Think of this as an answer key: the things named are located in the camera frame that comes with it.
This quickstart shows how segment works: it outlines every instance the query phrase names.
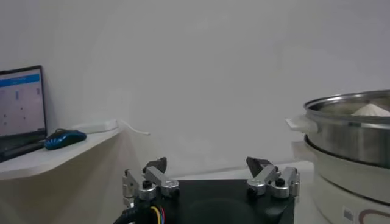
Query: laptop screen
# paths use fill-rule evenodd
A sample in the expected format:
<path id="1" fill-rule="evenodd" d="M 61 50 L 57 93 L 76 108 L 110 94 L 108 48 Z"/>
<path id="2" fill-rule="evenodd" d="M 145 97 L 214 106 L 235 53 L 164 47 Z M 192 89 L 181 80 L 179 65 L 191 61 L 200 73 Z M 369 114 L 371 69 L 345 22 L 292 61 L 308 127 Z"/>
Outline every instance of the laptop screen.
<path id="1" fill-rule="evenodd" d="M 0 138 L 46 134 L 40 66 L 0 73 Z"/>

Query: white wall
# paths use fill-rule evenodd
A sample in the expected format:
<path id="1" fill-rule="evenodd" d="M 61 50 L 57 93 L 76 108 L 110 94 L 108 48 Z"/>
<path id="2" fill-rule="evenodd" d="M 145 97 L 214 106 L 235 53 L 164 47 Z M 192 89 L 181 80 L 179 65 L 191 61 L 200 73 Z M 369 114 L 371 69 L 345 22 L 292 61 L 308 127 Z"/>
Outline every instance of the white wall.
<path id="1" fill-rule="evenodd" d="M 244 166 L 246 156 L 287 161 L 302 135 L 284 118 L 304 102 L 389 88 L 388 9 L 385 0 L 6 0 L 0 69 L 45 67 L 51 130 L 120 117 L 152 133 L 130 136 L 139 164 L 116 166 L 167 156 L 178 174 Z"/>

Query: stainless steel pot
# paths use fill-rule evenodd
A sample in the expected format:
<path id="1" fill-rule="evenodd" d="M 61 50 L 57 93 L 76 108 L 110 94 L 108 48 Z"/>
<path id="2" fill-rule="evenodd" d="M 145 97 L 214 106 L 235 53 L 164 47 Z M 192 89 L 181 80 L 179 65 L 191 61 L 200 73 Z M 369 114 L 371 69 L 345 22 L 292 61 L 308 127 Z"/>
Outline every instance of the stainless steel pot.
<path id="1" fill-rule="evenodd" d="M 287 119 L 318 150 L 390 169 L 390 117 L 352 116 L 372 103 L 390 111 L 390 90 L 330 96 L 305 104 L 306 115 Z"/>

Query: pot rim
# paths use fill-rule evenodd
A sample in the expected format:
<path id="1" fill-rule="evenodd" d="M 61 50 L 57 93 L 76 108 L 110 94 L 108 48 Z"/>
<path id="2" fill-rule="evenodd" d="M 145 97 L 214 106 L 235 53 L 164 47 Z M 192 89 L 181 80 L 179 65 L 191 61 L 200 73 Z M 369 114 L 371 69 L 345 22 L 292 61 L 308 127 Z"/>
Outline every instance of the pot rim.
<path id="1" fill-rule="evenodd" d="M 332 121 L 333 123 L 357 126 L 357 127 L 369 127 L 369 128 L 380 128 L 390 129 L 390 117 L 379 117 L 379 116 L 352 116 L 346 114 L 331 114 L 323 111 L 314 110 L 314 106 L 320 106 L 330 103 L 340 103 L 349 99 L 366 98 L 367 100 L 376 97 L 388 97 L 390 98 L 390 90 L 378 90 L 378 91 L 365 91 L 360 93 L 348 93 L 348 94 L 337 94 L 328 97 L 321 97 L 318 99 L 311 100 L 303 105 L 307 111 L 309 118 L 315 121 Z"/>

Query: white powder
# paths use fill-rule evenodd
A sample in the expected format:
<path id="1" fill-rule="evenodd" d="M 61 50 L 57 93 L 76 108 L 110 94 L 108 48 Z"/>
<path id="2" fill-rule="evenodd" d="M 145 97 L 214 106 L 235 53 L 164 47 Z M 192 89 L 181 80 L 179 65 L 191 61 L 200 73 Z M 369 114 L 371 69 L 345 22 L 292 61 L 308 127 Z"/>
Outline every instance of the white powder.
<path id="1" fill-rule="evenodd" d="M 353 116 L 380 116 L 390 117 L 390 112 L 374 104 L 367 104 L 352 114 Z"/>

